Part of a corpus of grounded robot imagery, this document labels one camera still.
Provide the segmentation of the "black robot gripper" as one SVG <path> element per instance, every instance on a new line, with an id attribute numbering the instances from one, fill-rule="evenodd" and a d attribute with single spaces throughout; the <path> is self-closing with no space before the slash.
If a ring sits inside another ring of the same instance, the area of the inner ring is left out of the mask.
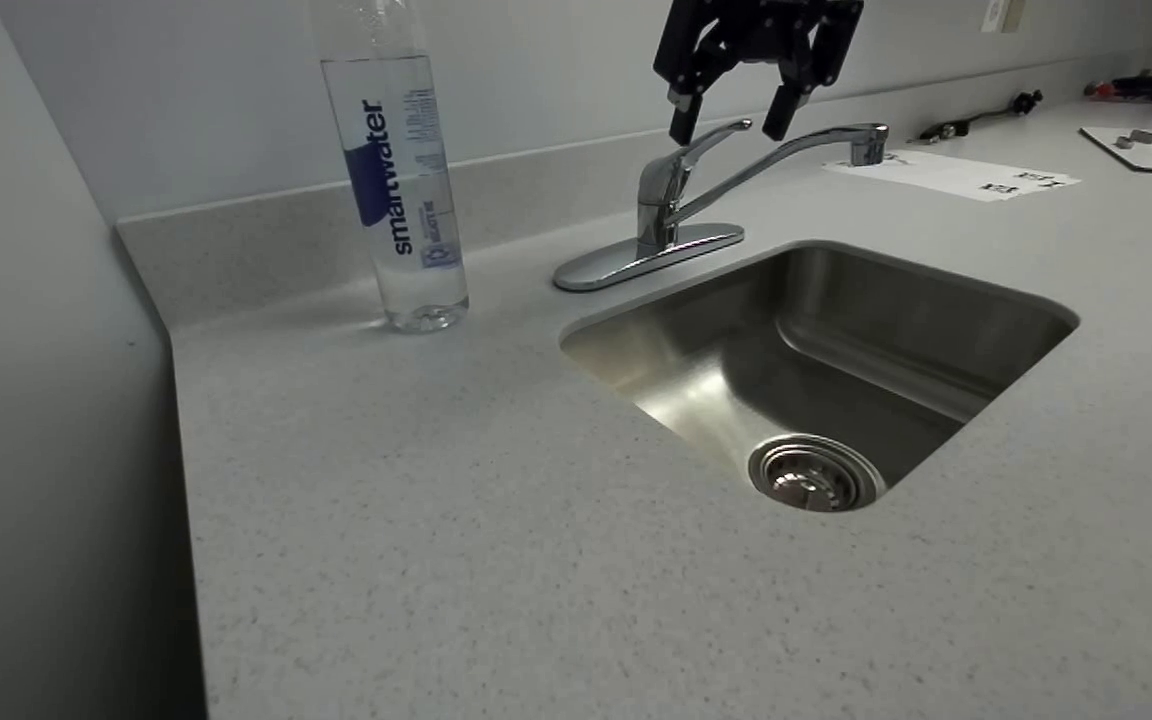
<path id="1" fill-rule="evenodd" d="M 650 71 L 667 85 L 675 142 L 693 142 L 702 89 L 734 65 L 776 65 L 763 134 L 783 139 L 813 89 L 833 85 L 863 0 L 673 0 Z"/>

